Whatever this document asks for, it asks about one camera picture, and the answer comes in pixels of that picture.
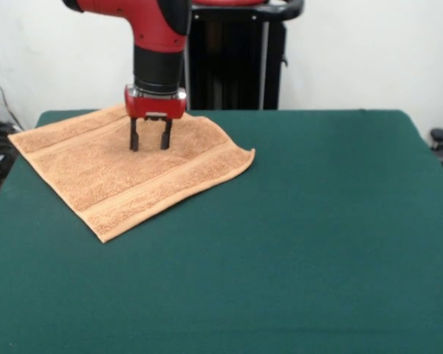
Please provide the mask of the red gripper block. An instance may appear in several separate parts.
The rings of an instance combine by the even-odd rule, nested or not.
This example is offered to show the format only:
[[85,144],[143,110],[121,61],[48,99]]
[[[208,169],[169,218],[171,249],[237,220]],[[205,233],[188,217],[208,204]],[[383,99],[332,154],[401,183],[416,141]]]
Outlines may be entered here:
[[184,88],[179,88],[176,93],[169,95],[150,94],[135,85],[127,85],[124,90],[126,112],[131,117],[130,124],[130,149],[139,150],[139,134],[137,133],[137,120],[139,118],[158,117],[164,118],[165,129],[162,132],[162,150],[170,147],[172,119],[180,119],[185,113],[187,93]]

